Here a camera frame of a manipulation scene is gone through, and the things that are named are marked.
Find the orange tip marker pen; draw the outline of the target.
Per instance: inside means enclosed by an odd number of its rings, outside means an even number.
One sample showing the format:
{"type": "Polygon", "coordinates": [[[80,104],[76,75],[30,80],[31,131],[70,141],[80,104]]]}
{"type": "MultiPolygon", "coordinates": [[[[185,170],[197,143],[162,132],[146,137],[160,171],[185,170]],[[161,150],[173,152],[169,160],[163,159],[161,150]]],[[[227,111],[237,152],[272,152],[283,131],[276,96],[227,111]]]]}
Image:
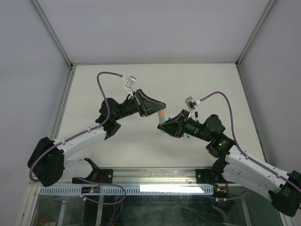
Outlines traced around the orange tip marker pen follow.
{"type": "Polygon", "coordinates": [[[158,119],[159,119],[159,125],[162,125],[165,123],[165,112],[164,110],[159,110],[158,111],[158,119]]]}

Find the orange pen cap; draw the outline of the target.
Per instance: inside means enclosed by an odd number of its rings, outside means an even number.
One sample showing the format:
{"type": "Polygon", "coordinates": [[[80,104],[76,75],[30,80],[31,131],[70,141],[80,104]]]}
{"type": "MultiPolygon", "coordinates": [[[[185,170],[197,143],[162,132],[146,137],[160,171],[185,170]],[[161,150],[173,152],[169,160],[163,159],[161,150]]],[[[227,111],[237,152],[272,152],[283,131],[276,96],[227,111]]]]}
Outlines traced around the orange pen cap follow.
{"type": "Polygon", "coordinates": [[[158,115],[159,117],[164,117],[165,116],[164,110],[158,111],[158,115]]]}

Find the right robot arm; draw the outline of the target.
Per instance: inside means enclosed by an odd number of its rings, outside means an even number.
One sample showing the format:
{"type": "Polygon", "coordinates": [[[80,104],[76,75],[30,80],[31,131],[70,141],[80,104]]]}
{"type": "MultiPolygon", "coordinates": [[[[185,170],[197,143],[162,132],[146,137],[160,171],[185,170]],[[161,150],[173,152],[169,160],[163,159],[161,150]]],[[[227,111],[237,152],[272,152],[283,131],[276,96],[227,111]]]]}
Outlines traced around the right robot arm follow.
{"type": "Polygon", "coordinates": [[[217,115],[211,115],[204,123],[188,115],[188,111],[182,110],[157,128],[175,138],[187,134],[208,142],[206,150],[216,161],[203,178],[207,183],[217,185],[225,180],[239,184],[266,198],[279,212],[295,216],[301,208],[299,172],[288,173],[241,151],[238,144],[224,134],[225,127],[217,115]]]}

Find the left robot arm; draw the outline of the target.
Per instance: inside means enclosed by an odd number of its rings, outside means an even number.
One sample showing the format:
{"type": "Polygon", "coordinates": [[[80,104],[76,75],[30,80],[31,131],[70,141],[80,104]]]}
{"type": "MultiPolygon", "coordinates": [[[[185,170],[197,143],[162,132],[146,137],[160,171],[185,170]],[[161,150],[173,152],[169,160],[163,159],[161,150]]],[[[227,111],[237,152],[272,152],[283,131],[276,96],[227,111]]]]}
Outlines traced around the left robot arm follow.
{"type": "Polygon", "coordinates": [[[61,139],[44,137],[38,142],[27,163],[31,180],[41,182],[44,187],[52,186],[61,179],[71,180],[74,184],[84,180],[89,183],[105,181],[104,173],[90,158],[69,158],[114,136],[121,127],[118,120],[136,113],[148,117],[165,108],[165,103],[147,96],[141,89],[129,94],[122,103],[111,97],[104,99],[100,116],[89,126],[61,139]]]}

